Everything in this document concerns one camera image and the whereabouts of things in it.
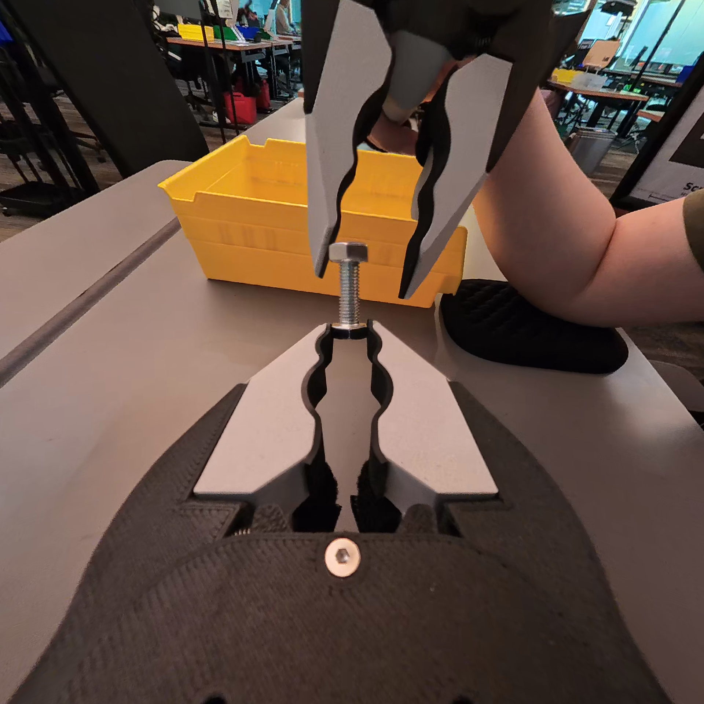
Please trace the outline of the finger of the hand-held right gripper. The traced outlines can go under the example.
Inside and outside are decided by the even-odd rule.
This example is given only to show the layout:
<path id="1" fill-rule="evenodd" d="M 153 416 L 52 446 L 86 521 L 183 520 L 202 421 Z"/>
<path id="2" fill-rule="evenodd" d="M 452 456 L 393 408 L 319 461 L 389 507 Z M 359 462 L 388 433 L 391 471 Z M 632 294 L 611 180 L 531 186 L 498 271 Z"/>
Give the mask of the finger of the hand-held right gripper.
<path id="1" fill-rule="evenodd" d="M 371 5 L 304 1 L 308 238 L 316 277 L 327 268 L 357 149 L 380 116 L 392 67 L 392 48 Z"/>
<path id="2" fill-rule="evenodd" d="M 445 250 L 487 178 L 487 164 L 513 63 L 482 54 L 445 78 L 422 124 L 429 151 L 415 197 L 417 226 L 406 249 L 399 298 L 410 299 Z"/>

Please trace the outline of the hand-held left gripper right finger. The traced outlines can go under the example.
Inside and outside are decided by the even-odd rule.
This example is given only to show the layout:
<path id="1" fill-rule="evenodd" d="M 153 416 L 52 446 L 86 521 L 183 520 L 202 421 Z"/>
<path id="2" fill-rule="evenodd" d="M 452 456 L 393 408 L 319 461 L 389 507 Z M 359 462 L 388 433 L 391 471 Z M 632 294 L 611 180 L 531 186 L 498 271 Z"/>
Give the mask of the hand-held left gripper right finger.
<path id="1" fill-rule="evenodd" d="M 499 490 L 447 377 L 380 322 L 367 323 L 379 403 L 352 511 L 360 533 L 394 533 L 413 506 L 440 519 L 450 503 Z"/>

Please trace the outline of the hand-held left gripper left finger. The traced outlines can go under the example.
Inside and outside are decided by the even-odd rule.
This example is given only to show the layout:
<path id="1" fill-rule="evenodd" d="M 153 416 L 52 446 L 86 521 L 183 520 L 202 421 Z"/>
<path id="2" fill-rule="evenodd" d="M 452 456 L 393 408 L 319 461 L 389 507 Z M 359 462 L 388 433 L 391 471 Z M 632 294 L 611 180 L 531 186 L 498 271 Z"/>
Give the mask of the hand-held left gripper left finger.
<path id="1" fill-rule="evenodd" d="M 251 377 L 194 485 L 196 497 L 273 505 L 296 531 L 334 530 L 337 481 L 316 411 L 333 345 L 331 325 L 319 325 Z"/>

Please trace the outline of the yellow plastic bin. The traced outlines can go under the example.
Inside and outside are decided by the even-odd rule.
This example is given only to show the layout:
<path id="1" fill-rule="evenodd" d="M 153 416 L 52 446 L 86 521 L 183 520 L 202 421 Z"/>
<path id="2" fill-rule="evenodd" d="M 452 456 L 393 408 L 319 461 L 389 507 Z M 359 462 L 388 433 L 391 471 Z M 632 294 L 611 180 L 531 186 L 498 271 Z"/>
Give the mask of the yellow plastic bin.
<path id="1" fill-rule="evenodd" d="M 459 226 L 409 300 L 398 297 L 421 168 L 407 155 L 358 151 L 356 178 L 341 202 L 339 238 L 363 242 L 365 301 L 432 306 L 462 280 L 468 231 Z M 314 275 L 308 241 L 305 145 L 242 135 L 160 183 L 208 279 L 339 295 L 339 268 Z"/>

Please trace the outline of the steel hex bolt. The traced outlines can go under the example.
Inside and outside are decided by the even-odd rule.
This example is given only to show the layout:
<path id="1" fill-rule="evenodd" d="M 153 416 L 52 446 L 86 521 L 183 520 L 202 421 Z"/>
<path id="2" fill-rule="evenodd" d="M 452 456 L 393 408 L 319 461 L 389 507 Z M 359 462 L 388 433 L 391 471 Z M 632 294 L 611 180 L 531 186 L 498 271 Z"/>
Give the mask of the steel hex bolt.
<path id="1" fill-rule="evenodd" d="M 339 266 L 339 330 L 359 330 L 359 268 L 367 262 L 367 245 L 360 242 L 335 242 L 329 247 L 329 259 Z"/>

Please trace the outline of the person's right forearm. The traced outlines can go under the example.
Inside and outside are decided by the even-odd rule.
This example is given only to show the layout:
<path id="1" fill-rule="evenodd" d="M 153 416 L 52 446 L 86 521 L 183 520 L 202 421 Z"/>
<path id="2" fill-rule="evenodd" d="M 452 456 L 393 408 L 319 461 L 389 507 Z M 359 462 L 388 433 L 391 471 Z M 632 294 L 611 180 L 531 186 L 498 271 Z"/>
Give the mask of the person's right forearm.
<path id="1" fill-rule="evenodd" d="M 472 206 L 497 267 L 531 304 L 582 325 L 630 327 L 703 321 L 684 198 L 616 217 L 535 92 Z"/>

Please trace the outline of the red floor container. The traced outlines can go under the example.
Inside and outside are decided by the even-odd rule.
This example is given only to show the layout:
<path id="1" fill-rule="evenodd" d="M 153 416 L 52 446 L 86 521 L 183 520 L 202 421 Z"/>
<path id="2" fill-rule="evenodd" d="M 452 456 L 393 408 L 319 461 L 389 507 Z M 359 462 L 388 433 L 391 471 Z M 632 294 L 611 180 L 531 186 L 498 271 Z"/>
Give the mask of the red floor container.
<path id="1" fill-rule="evenodd" d="M 256 98 L 239 92 L 223 93 L 224 113 L 228 123 L 237 125 L 254 125 L 257 121 L 258 106 Z"/>

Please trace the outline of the silver waste bin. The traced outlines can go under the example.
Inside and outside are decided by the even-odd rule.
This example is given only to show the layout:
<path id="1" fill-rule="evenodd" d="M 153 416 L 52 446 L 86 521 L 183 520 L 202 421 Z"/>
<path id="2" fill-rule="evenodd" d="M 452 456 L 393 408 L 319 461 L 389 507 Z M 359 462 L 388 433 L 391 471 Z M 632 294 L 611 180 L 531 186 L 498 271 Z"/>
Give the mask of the silver waste bin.
<path id="1" fill-rule="evenodd" d="M 580 170 L 586 175 L 591 175 L 615 139 L 616 134 L 609 129 L 582 127 L 565 139 L 565 146 Z"/>

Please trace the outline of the framed marker sign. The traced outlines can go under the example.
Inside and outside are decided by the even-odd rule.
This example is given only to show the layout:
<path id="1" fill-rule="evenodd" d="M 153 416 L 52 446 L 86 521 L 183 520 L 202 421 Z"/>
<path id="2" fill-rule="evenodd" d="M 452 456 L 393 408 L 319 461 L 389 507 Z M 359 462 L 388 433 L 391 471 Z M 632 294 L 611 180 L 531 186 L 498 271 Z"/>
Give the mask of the framed marker sign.
<path id="1" fill-rule="evenodd" d="M 703 188 L 703 57 L 656 124 L 610 198 L 631 212 Z"/>

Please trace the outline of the black upright panel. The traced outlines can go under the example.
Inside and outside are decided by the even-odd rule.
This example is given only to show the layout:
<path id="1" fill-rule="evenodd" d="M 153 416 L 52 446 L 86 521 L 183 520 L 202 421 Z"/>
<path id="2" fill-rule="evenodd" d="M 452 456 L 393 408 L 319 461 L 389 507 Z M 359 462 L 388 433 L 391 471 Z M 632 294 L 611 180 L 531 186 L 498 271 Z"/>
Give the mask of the black upright panel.
<path id="1" fill-rule="evenodd" d="M 123 178 L 209 153 L 134 1 L 5 1 Z"/>

